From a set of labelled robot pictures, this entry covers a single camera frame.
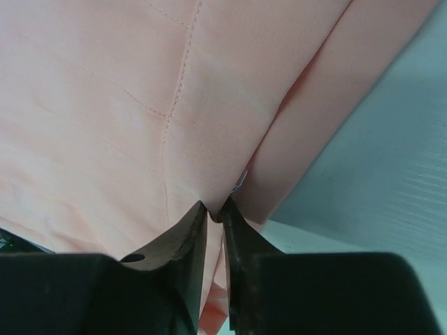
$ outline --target stitching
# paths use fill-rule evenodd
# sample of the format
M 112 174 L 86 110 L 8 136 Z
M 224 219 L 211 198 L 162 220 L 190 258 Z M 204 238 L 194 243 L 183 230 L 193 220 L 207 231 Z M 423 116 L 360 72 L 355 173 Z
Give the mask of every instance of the stitching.
M 202 3 L 203 3 L 203 0 L 200 0 L 200 3 L 198 4 L 198 7 L 197 7 L 196 16 L 194 17 L 194 21 L 193 21 L 193 24 L 191 26 L 191 31 L 189 32 L 189 36 L 188 36 L 189 42 L 188 42 L 188 45 L 186 47 L 185 54 L 184 54 L 184 61 L 183 61 L 183 65 L 182 65 L 182 74 L 180 75 L 179 87 L 177 89 L 177 93 L 175 94 L 175 99 L 174 99 L 173 106 L 170 109 L 168 120 L 166 122 L 165 130 L 164 130 L 164 133 L 163 133 L 163 142 L 161 143 L 161 176 L 163 177 L 163 188 L 164 188 L 164 191 L 165 191 L 165 209 L 166 209 L 166 225 L 167 226 L 169 226 L 168 189 L 166 187 L 166 175 L 165 175 L 165 165 L 164 165 L 164 154 L 165 154 L 165 147 L 166 147 L 165 146 L 165 144 L 166 144 L 166 133 L 168 132 L 170 120 L 173 117 L 175 108 L 177 107 L 177 103 L 179 101 L 180 93 L 182 92 L 184 73 L 186 71 L 186 64 L 187 64 L 188 58 L 189 58 L 189 51 L 191 50 L 191 44 L 193 42 L 194 28 L 196 27 L 197 18 L 198 18 L 200 9 L 202 8 Z
M 160 14 L 162 14 L 162 16 L 167 17 L 168 19 L 170 19 L 170 20 L 172 20 L 172 21 L 174 21 L 174 22 L 176 22 L 176 23 L 178 23 L 178 24 L 181 24 L 182 26 L 189 27 L 189 24 L 186 24 L 186 23 L 184 23 L 184 22 L 182 22 L 182 21 L 176 19 L 175 17 L 173 17 L 173 16 L 167 14 L 167 12 L 165 12 L 164 10 L 162 10 L 162 9 L 160 9 L 160 8 L 158 8 L 158 7 L 156 7 L 153 3 L 150 3 L 150 2 L 146 2 L 146 1 L 145 1 L 145 4 L 148 5 L 148 6 L 151 6 L 151 7 L 152 7 L 153 9 L 155 9 L 157 12 L 159 12 Z
M 32 196 L 38 196 L 38 197 L 48 198 L 50 201 L 52 201 L 52 202 L 54 202 L 55 204 L 58 204 L 58 205 L 59 205 L 60 201 L 57 200 L 57 199 L 58 199 L 58 196 L 56 196 L 53 192 L 51 192 L 51 191 L 48 190 L 47 188 L 44 188 L 43 190 L 44 190 L 45 192 L 38 192 L 38 191 L 35 191 L 35 190 L 31 190 L 31 191 L 29 191 L 28 193 L 31 194 Z M 127 235 L 124 234 L 121 230 L 119 230 L 118 228 L 116 228 L 115 225 L 112 224 L 110 221 L 107 221 L 107 220 L 105 220 L 102 216 L 99 216 L 98 214 L 94 213 L 90 207 L 88 207 L 88 206 L 87 206 L 87 207 L 86 207 L 86 206 L 80 206 L 80 205 L 78 205 L 77 203 L 74 203 L 74 202 L 72 202 L 72 205 L 74 205 L 74 206 L 78 206 L 78 207 L 82 207 L 85 211 L 87 211 L 87 212 L 90 213 L 91 215 L 93 215 L 93 216 L 99 218 L 100 220 L 102 220 L 102 221 L 104 221 L 105 223 L 107 223 L 110 227 L 114 228 L 116 231 L 118 231 L 119 234 L 121 234 L 123 237 L 125 237 L 126 239 L 128 239 L 130 242 L 132 242 L 133 244 L 135 243 L 129 236 L 127 236 Z M 50 223 L 50 217 L 49 217 L 48 215 L 45 216 L 43 228 L 45 229 L 45 234 L 46 234 L 46 235 L 42 235 L 42 236 L 47 237 L 48 241 L 49 241 L 50 244 L 51 244 L 51 247 L 50 247 L 50 248 L 51 248 L 51 251 L 57 252 L 56 248 L 54 247 L 53 240 L 52 240 L 52 238 L 51 238 L 51 231 L 53 231 L 54 235 L 57 235 L 57 231 L 54 230 L 54 229 L 52 229 L 52 227 L 51 227 L 51 223 Z
M 99 136 L 98 134 L 96 134 L 93 131 L 90 131 L 82 126 L 80 126 L 79 124 L 75 123 L 74 121 L 70 120 L 67 117 L 63 117 L 55 112 L 53 112 L 52 110 L 49 110 L 48 108 L 46 108 L 45 106 L 41 105 L 39 102 L 37 102 L 38 106 L 44 110 L 46 110 L 47 112 L 49 112 L 50 114 L 53 114 L 54 116 L 57 117 L 61 117 L 61 119 L 67 121 L 69 124 L 79 128 L 81 131 L 84 131 L 90 135 L 93 135 L 95 138 L 97 138 L 98 140 L 108 144 L 109 146 L 111 146 L 113 149 L 117 150 L 119 153 L 123 154 L 125 157 L 130 158 L 132 161 L 136 162 L 137 164 L 141 165 L 142 167 L 144 167 L 146 170 L 149 170 L 150 172 L 153 173 L 158 173 L 158 171 L 151 169 L 150 167 L 146 166 L 145 164 L 141 163 L 138 159 L 130 156 L 129 154 L 127 154 L 124 150 L 120 149 L 119 147 L 116 147 L 113 143 L 108 142 L 107 140 L 103 139 L 101 136 Z
M 44 47 L 44 46 L 38 44 L 35 40 L 33 40 L 32 38 L 30 38 L 30 37 L 28 37 L 28 36 L 23 35 L 22 33 L 21 33 L 20 35 L 21 35 L 21 37 L 26 38 L 27 40 L 31 41 L 31 42 L 32 42 L 34 45 L 36 45 L 37 47 L 42 48 L 43 50 L 45 50 L 45 51 L 48 52 L 49 54 L 52 54 L 53 56 L 55 56 L 56 58 L 61 59 L 62 61 L 66 62 L 67 64 L 70 64 L 70 65 L 72 65 L 72 66 L 75 66 L 75 67 L 77 67 L 77 68 L 79 68 L 79 69 L 81 69 L 81 70 L 83 70 L 83 71 L 89 73 L 90 75 L 94 75 L 94 76 L 96 76 L 96 77 L 99 77 L 99 78 L 105 80 L 106 82 L 109 82 L 110 84 L 115 85 L 116 87 L 118 87 L 119 89 L 121 89 L 125 94 L 127 94 L 128 96 L 130 96 L 134 101 L 136 101 L 140 106 L 142 106 L 142 107 L 145 108 L 146 110 L 149 110 L 149 111 L 151 111 L 151 112 L 153 112 L 153 113 L 155 113 L 155 114 L 157 114 L 157 115 L 160 115 L 160 116 L 163 117 L 163 118 L 166 118 L 166 117 L 167 117 L 165 114 L 161 114 L 160 112 L 157 112 L 154 108 L 151 108 L 151 107 L 145 105 L 143 102 L 141 102 L 140 100 L 138 100 L 138 99 L 137 99 L 131 92 L 129 92 L 127 89 L 121 87 L 119 84 L 117 84 L 117 83 L 114 82 L 113 80 L 111 80 L 111 79 L 109 79 L 109 78 L 107 78 L 107 77 L 104 77 L 104 76 L 100 75 L 99 73 L 96 73 L 96 72 L 94 72 L 94 71 L 92 71 L 92 70 L 89 70 L 89 69 L 87 69 L 87 68 L 84 68 L 84 67 L 82 67 L 81 65 L 75 63 L 74 61 L 69 61 L 68 59 L 63 58 L 60 54 L 57 54 L 56 52 L 52 51 L 51 49 L 48 49 L 48 48 L 46 48 L 46 47 Z
M 48 165 L 48 164 L 46 163 L 46 161 L 45 161 L 45 158 L 39 158 L 38 160 L 34 161 L 34 163 L 39 164 L 39 165 L 42 165 L 42 166 L 45 167 L 45 168 L 48 168 L 48 167 L 49 167 L 49 165 Z M 76 171 L 76 172 L 79 172 L 80 174 L 83 174 L 84 176 L 86 176 L 86 177 L 88 177 L 88 178 L 90 178 L 90 179 L 93 179 L 94 181 L 97 181 L 99 184 L 107 184 L 107 185 L 111 186 L 112 188 L 114 188 L 115 190 L 118 190 L 118 191 L 121 190 L 121 189 L 118 187 L 118 185 L 114 184 L 114 183 L 113 183 L 112 181 L 110 181 L 109 179 L 99 179 L 99 178 L 96 178 L 96 177 L 93 176 L 92 174 L 89 174 L 89 173 L 85 172 L 84 170 L 81 170 L 80 168 L 75 167 L 75 166 L 72 166 L 72 165 L 66 165 L 66 164 L 63 164 L 63 163 L 57 163 L 57 167 L 59 167 L 59 166 L 67 167 L 68 170 L 74 170 L 74 171 Z M 57 198 L 57 196 L 55 195 L 55 193 L 53 193 L 50 189 L 45 188 L 45 187 L 42 188 L 42 189 L 43 189 L 46 193 L 48 193 L 48 194 L 50 194 L 51 196 L 53 196 L 55 199 Z M 34 191 L 33 194 L 37 194 L 37 195 L 45 195 L 44 193 L 39 193 L 38 191 Z M 154 209 L 158 209 L 158 208 L 156 207 L 156 205 L 152 204 L 151 202 L 144 201 L 144 200 L 142 200 L 142 199 L 140 199 L 140 198 L 134 196 L 132 193 L 128 193 L 128 194 L 126 194 L 125 196 L 126 196 L 126 197 L 130 197 L 130 198 L 133 198 L 133 199 L 135 199 L 135 200 L 141 202 L 142 204 L 145 204 L 145 205 L 147 205 L 147 206 L 149 206 L 149 207 L 153 207 Z

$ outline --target black plastic part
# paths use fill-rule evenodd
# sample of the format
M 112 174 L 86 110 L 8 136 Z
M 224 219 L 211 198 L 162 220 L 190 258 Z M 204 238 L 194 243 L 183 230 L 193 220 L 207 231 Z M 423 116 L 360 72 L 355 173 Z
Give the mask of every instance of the black plastic part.
M 43 253 L 42 249 L 29 243 L 17 235 L 14 235 L 0 228 L 0 239 L 5 241 L 4 245 L 0 243 L 1 253 Z
M 122 264 L 94 254 L 0 256 L 1 333 L 196 334 L 206 213 L 199 202 L 132 254 L 144 259 Z
M 237 335 L 439 335 L 410 265 L 391 253 L 287 255 L 228 199 L 230 328 Z

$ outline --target gray surface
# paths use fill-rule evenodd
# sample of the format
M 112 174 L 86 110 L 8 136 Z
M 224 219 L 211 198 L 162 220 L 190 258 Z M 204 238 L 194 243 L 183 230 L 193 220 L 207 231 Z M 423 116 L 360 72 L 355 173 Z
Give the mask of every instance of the gray surface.
M 447 324 L 447 2 L 272 219 L 325 237 L 315 251 L 337 242 L 407 257 Z

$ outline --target garment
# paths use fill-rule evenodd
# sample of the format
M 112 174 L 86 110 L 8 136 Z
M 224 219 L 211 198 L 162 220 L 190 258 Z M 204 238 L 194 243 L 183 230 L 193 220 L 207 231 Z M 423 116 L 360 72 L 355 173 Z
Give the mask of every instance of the garment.
M 218 211 L 245 170 L 262 223 L 436 2 L 0 2 L 0 225 L 120 258 L 198 199 Z M 205 262 L 214 334 L 217 224 Z

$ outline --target hole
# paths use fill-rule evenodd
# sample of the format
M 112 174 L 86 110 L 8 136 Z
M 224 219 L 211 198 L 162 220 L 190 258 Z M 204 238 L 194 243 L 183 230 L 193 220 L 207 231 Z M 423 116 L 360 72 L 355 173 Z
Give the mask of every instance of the hole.
M 133 262 L 139 262 L 141 260 L 144 260 L 145 256 L 141 253 L 132 253 L 130 255 L 127 255 L 125 258 L 121 260 L 121 263 L 133 263 Z

